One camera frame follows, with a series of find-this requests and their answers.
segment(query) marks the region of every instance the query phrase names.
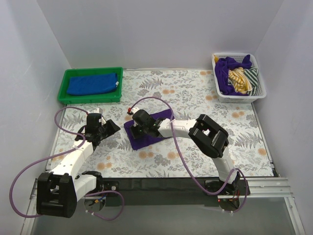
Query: white plastic basket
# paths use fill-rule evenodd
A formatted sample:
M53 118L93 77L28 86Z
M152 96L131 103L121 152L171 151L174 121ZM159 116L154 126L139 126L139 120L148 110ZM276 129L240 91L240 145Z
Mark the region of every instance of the white plastic basket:
M223 103L252 103L253 101L257 99L264 98L266 96L266 90L265 86L263 83L263 79L259 70L259 76L258 76L258 88L256 90L255 95L252 96L239 96L239 95L223 95L220 92L219 84L217 81L217 77L215 74L215 62L214 62L214 55L217 56L218 58L226 58L226 57L232 57L234 58L237 62L241 63L244 59L244 57L248 54L246 53L214 53L212 54L212 65L213 65L213 71L214 71L214 78L215 78L215 85L216 85L216 90L219 95L219 101ZM255 57L250 54L250 61L252 62L252 65L259 69L258 64L256 63Z

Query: floral patterned surface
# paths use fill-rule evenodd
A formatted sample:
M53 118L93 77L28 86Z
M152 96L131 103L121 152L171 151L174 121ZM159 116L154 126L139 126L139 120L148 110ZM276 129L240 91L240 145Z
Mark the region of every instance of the floral patterned surface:
M207 114L229 133L229 153L234 165L246 176L272 176L267 152L251 104L220 103L212 71L200 70L149 70L124 71L122 98L119 103L76 105L87 111L97 107L104 117L112 119L121 130L103 140L88 158L80 172L100 171L104 177L186 177L173 139L134 151L123 124L131 119L127 109L145 96L160 97L172 106L178 120L197 118ZM167 109L158 100L144 100L137 105L148 113ZM84 113L68 109L63 127L78 131L85 125ZM60 132L55 153L72 147L74 136ZM178 139L187 165L195 176L218 176L212 160L202 154L189 139ZM53 169L64 156L50 162Z

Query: white wall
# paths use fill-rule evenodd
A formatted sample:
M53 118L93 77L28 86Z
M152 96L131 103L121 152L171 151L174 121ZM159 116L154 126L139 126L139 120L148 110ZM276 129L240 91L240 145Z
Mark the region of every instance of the white wall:
M285 0L256 51L267 97L255 104L275 166L313 234L313 2Z
M38 0L74 68L209 68L254 53L283 0Z
M56 132L57 92L70 68L35 0L0 1L0 234L20 234L23 218L9 203L9 187L27 164L49 155ZM38 165L14 190L26 212Z

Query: green plastic tray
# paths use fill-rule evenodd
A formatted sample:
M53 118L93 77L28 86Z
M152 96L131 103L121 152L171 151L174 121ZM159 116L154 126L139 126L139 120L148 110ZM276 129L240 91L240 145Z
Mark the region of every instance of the green plastic tray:
M108 73L116 73L119 82L116 91L106 94L92 94L92 95L70 95L67 94L69 79L71 77L100 75ZM123 68L96 68L96 69L73 69L66 70L61 83L58 100L63 104L87 104L87 103L110 103L119 102L122 96L122 80Z

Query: purple towel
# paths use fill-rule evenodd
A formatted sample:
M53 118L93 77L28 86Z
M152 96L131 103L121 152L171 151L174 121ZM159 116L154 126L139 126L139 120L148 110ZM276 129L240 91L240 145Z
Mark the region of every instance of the purple towel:
M159 113L151 114L151 116L154 119L158 119L160 117L170 119L171 115L172 115L172 112L169 109L164 110L164 111L159 112ZM156 138L156 137L152 137L149 135L145 135L142 138L135 140L131 134L131 126L133 124L134 124L134 120L131 120L131 121L124 123L124 128L125 128L125 131L128 135L128 138L131 142L133 150L138 150L138 149L141 149L143 147L149 146L150 144L157 143L157 142L164 140L164 138Z
M232 85L228 84L228 70L234 70L242 67L250 69L252 63L250 62L250 55L246 55L242 63L238 63L234 58L226 57L220 58L215 65L215 75L219 83L219 88L224 95L248 95L236 92Z

